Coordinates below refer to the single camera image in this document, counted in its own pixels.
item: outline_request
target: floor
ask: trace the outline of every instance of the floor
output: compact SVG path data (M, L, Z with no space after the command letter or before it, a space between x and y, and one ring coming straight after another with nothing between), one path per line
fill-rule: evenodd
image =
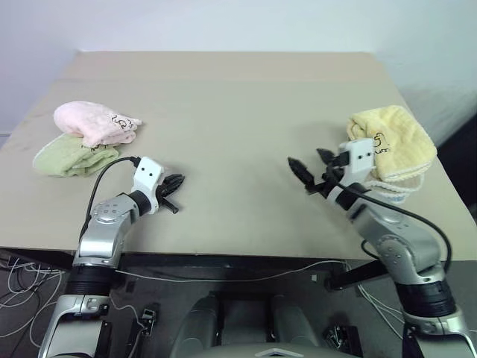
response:
M362 261L350 261L351 266L361 265ZM139 268L130 267L128 271L137 274L154 275L163 277L197 277L197 278L224 278L232 274L234 279L241 273L230 269L219 268L171 268L153 267ZM464 309L468 325L477 329L477 282L475 272L476 262L456 262L448 275L454 296L459 305ZM260 271L256 276L268 276L277 271ZM312 274L318 274L318 281L311 280ZM0 293L6 292L8 272L0 271ZM113 299L118 306L131 304L138 312L150 304L159 304L159 323L154 328L152 337L147 338L142 358L166 358L171 350L175 335L180 322L190 310L192 305L210 291L228 292L267 292L282 293L295 300L303 309L317 334L320 334L329 324L352 324L359 328L364 356L367 358L400 358L401 348L399 339L385 325L378 313L361 297L355 289L346 289L340 292L327 292L323 287L324 271L303 271L286 275L273 280L258 283L167 283L136 279L128 277L125 285L115 289ZM24 282L32 280L24 274ZM129 282L134 282L132 292L127 292L126 287L131 288ZM57 284L57 278L47 282L41 288L41 295L49 297ZM389 279L377 280L367 283L365 287L370 293L392 307L399 307L394 287ZM27 322L36 308L36 302L31 299L28 303L17 308L3 308L0 310L0 335L15 330ZM42 335L48 325L48 319L53 307L42 312L34 323L33 338L40 343ZM129 327L133 320L130 310L111 310L108 321L113 323L113 341L111 357L122 358L124 346L127 341ZM392 321L396 329L401 330L396 321ZM19 341L21 333L8 338L0 339L0 358L12 358L10 352ZM28 358L37 356L35 348L28 338L28 334L22 340L14 357Z

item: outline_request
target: beige table surface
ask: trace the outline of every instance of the beige table surface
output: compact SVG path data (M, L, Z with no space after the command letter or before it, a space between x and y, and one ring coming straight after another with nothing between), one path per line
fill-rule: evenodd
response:
M60 104L84 100L140 118L122 155L149 156L186 175L171 197L182 210L141 218L127 251L365 258L343 212L308 196L286 158L317 177L317 147L345 141L350 114L405 105L369 54L80 53L0 150L0 246L76 249L96 175L49 178L31 167L60 135ZM97 199L131 187L115 166ZM477 258L477 228L438 160L404 207L448 234L455 260Z

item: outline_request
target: yellow towel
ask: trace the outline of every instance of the yellow towel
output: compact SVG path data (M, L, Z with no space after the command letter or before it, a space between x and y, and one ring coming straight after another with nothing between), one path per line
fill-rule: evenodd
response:
M424 128L400 106L353 114L347 133L351 140L374 139L374 176L385 182L421 175L431 166L437 154Z

